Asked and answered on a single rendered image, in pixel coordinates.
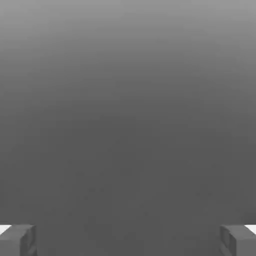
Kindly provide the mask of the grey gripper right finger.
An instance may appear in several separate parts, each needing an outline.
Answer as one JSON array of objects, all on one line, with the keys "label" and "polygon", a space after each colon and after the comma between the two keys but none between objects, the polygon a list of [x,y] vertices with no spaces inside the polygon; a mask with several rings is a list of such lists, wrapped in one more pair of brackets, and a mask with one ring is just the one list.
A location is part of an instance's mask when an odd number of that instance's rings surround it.
[{"label": "grey gripper right finger", "polygon": [[221,225],[222,256],[256,256],[256,224]]}]

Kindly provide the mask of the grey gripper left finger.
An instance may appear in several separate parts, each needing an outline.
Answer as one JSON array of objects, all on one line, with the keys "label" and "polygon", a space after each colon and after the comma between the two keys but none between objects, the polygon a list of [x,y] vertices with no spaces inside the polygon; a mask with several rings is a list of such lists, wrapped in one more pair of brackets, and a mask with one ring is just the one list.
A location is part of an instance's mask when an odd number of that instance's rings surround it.
[{"label": "grey gripper left finger", "polygon": [[0,256],[37,256],[37,227],[0,224]]}]

